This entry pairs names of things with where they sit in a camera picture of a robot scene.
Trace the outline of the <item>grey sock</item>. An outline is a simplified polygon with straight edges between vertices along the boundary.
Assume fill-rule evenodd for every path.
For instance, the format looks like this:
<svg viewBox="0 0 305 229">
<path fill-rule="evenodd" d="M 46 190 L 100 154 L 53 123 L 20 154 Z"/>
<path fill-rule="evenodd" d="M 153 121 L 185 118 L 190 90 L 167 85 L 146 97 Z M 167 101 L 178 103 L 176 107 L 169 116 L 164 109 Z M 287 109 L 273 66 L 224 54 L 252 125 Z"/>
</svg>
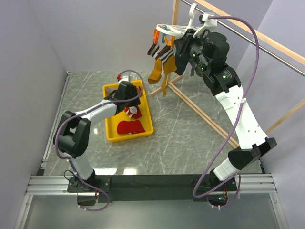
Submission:
<svg viewBox="0 0 305 229">
<path fill-rule="evenodd" d="M 113 88 L 113 87 L 106 87 L 105 88 L 105 91 L 108 93 L 108 94 L 110 94 L 110 93 L 112 93 L 112 92 L 114 92 L 114 91 L 116 91 L 117 89 L 116 88 Z"/>
</svg>

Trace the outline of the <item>mustard yellow sock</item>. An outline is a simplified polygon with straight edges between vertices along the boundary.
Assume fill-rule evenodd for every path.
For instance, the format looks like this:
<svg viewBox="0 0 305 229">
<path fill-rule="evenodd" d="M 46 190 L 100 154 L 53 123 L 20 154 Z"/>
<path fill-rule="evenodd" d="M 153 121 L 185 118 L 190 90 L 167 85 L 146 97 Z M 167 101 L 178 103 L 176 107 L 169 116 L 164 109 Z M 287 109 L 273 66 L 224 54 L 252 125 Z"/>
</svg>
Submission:
<svg viewBox="0 0 305 229">
<path fill-rule="evenodd" d="M 162 53 L 160 53 L 160 46 L 158 43 L 153 43 L 149 48 L 147 55 L 155 59 L 154 69 L 148 77 L 149 84 L 156 84 L 160 81 L 162 74 Z"/>
<path fill-rule="evenodd" d="M 170 46 L 164 46 L 158 53 L 158 57 L 162 63 L 165 79 L 162 82 L 161 89 L 163 96 L 166 96 L 166 83 L 168 75 L 177 70 L 173 49 Z"/>
</svg>

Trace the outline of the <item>white round clip hanger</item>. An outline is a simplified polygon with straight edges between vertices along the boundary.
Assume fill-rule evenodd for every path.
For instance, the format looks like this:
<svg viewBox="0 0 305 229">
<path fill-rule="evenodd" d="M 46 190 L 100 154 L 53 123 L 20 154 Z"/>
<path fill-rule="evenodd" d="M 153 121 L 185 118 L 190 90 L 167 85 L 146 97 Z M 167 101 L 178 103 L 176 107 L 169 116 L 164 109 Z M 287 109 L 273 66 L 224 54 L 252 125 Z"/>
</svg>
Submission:
<svg viewBox="0 0 305 229">
<path fill-rule="evenodd" d="M 197 14 L 197 3 L 193 3 L 190 5 L 189 10 L 189 21 L 186 26 L 177 25 L 178 14 L 179 14 L 179 6 L 180 0 L 175 0 L 173 4 L 173 12 L 172 12 L 172 23 L 171 24 L 157 24 L 156 28 L 153 31 L 153 43 L 158 43 L 159 35 L 162 33 L 165 36 L 169 35 L 170 39 L 164 37 L 164 41 L 166 45 L 170 46 L 173 49 L 173 42 L 175 39 L 183 37 L 187 29 L 193 29 L 193 21 Z"/>
</svg>

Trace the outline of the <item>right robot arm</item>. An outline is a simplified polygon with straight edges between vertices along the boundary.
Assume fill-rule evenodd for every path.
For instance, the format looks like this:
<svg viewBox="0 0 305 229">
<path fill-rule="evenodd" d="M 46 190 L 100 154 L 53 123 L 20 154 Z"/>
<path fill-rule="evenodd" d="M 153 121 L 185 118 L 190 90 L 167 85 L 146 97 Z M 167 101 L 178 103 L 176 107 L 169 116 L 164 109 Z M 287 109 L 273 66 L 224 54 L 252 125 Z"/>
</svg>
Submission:
<svg viewBox="0 0 305 229">
<path fill-rule="evenodd" d="M 174 45 L 176 73 L 181 74 L 188 63 L 192 65 L 193 73 L 202 77 L 226 111 L 234 127 L 230 135 L 236 133 L 238 137 L 239 146 L 229 151 L 227 158 L 210 173 L 202 174 L 195 185 L 220 190 L 228 178 L 276 147 L 277 142 L 261 129 L 236 71 L 226 63 L 230 46 L 224 35 L 205 29 L 198 36 L 195 30 L 187 29 Z"/>
</svg>

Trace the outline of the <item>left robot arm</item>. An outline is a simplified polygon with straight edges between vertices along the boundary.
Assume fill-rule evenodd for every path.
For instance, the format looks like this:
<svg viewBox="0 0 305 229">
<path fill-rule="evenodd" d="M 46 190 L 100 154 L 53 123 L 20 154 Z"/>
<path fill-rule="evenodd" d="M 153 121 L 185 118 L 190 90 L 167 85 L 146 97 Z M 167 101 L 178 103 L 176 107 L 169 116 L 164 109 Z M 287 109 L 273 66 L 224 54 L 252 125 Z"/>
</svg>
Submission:
<svg viewBox="0 0 305 229">
<path fill-rule="evenodd" d="M 85 154 L 91 127 L 127 107 L 139 104 L 140 93 L 137 87 L 129 81 L 121 81 L 116 90 L 95 106 L 77 113 L 66 111 L 61 116 L 53 138 L 55 152 L 59 158 L 69 161 L 77 173 L 78 186 L 83 191 L 89 192 L 98 186 L 95 171 Z"/>
</svg>

